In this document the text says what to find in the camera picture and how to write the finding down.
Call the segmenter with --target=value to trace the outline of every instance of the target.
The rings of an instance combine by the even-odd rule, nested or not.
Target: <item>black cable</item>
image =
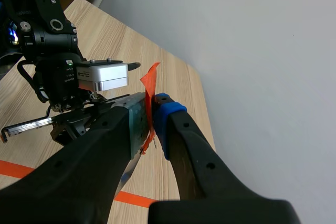
[[[141,66],[140,62],[128,63],[128,71],[132,71]]]
[[[24,69],[24,65],[32,65],[33,63],[31,61],[28,60],[22,60],[17,64],[17,70],[19,71],[19,73],[21,74],[21,76],[23,78],[25,78],[25,80],[29,83],[29,85],[32,87],[32,89],[35,91],[37,98],[43,102],[46,103],[48,101],[47,98],[45,98],[40,89],[35,85],[33,79],[30,77],[30,75],[26,72],[26,70]]]

